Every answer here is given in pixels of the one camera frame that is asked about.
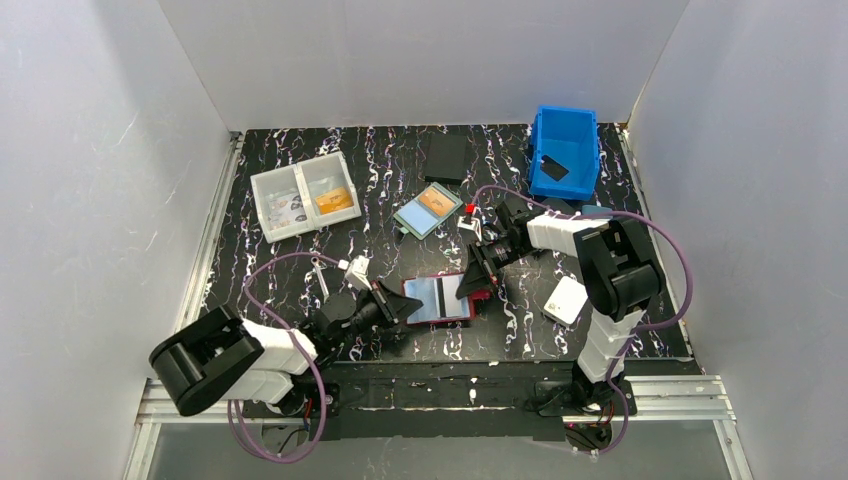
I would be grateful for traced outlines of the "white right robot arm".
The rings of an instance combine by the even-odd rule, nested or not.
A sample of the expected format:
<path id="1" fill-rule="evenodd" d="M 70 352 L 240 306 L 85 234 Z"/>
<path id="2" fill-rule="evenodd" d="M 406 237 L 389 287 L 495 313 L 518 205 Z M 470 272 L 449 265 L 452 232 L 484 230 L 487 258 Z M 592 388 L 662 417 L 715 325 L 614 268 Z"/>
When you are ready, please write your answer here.
<path id="1" fill-rule="evenodd" d="M 627 342 L 665 286 L 648 220 L 629 212 L 566 216 L 511 201 L 497 207 L 496 217 L 496 238 L 468 246 L 457 298 L 497 290 L 500 270 L 531 254 L 577 259 L 592 316 L 574 379 L 585 386 L 616 381 Z"/>

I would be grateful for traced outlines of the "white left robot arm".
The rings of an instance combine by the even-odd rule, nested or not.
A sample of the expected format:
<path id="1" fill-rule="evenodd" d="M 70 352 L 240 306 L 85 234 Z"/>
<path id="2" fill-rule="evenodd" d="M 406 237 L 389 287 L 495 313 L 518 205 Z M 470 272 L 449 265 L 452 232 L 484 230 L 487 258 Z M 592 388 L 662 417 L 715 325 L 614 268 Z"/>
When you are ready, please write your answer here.
<path id="1" fill-rule="evenodd" d="M 332 363 L 358 337 L 398 327 L 423 305 L 375 281 L 356 296 L 331 295 L 291 330 L 220 306 L 157 345 L 149 363 L 184 417 L 220 400 L 280 404 L 295 377 Z"/>

